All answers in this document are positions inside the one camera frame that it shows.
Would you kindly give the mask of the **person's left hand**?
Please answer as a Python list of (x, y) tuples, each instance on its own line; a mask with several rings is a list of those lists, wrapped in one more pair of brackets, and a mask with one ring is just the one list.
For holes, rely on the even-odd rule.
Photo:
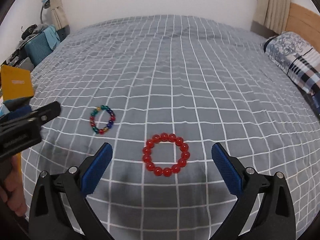
[(1, 199), (7, 204), (9, 209), (13, 211), (18, 217), (25, 215), (27, 205), (24, 197), (24, 189), (21, 172), (21, 154), (12, 156), (12, 169), (9, 175), (4, 180), (4, 187), (7, 189), (7, 194), (1, 187)]

